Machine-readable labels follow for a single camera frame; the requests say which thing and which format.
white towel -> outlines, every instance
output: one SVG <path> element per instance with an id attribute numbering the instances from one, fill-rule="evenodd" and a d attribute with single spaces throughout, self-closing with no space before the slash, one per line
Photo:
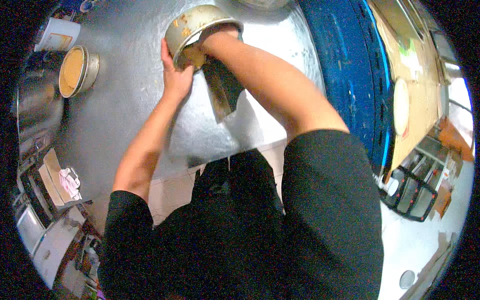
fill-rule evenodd
<path id="1" fill-rule="evenodd" d="M 80 186 L 80 180 L 77 173 L 73 168 L 65 168 L 59 172 L 60 184 L 68 192 L 70 197 L 75 200 L 80 200 L 82 196 L 78 187 Z"/>

stainless steel table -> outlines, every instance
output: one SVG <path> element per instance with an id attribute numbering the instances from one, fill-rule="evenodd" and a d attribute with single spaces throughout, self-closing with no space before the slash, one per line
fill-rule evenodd
<path id="1" fill-rule="evenodd" d="M 110 192 L 121 156 L 163 93 L 160 40 L 177 15 L 215 4 L 243 22 L 245 43 L 269 51 L 304 72 L 324 90 L 308 26 L 299 6 L 258 12 L 234 1 L 121 0 L 90 12 L 76 44 L 100 55 L 92 89 L 69 99 L 68 118 L 55 142 L 62 167 L 72 166 L 85 200 Z M 283 127 L 249 93 L 217 124 L 202 72 L 179 109 L 154 178 L 286 138 Z"/>

metal rack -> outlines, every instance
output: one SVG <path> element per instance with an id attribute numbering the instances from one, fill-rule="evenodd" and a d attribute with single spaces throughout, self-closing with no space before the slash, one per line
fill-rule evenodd
<path id="1" fill-rule="evenodd" d="M 392 174 L 400 182 L 397 192 L 382 200 L 410 220 L 425 221 L 437 198 L 449 160 L 448 149 L 426 136 Z"/>

forearm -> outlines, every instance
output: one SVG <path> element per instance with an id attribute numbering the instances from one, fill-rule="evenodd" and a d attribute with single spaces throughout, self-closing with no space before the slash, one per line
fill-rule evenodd
<path id="1" fill-rule="evenodd" d="M 167 95 L 160 99 L 123 155 L 115 176 L 113 191 L 132 192 L 148 201 L 150 181 L 178 102 Z"/>
<path id="2" fill-rule="evenodd" d="M 209 36 L 203 47 L 236 75 L 290 137 L 320 128 L 348 132 L 315 84 L 288 62 L 226 33 Z"/>

hand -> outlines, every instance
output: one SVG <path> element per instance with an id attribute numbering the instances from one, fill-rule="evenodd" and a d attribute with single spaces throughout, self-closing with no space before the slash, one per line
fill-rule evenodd
<path id="1" fill-rule="evenodd" d="M 162 39 L 161 58 L 163 62 L 163 97 L 173 98 L 180 102 L 186 97 L 192 86 L 193 66 L 186 67 L 183 72 L 175 70 L 165 38 Z"/>

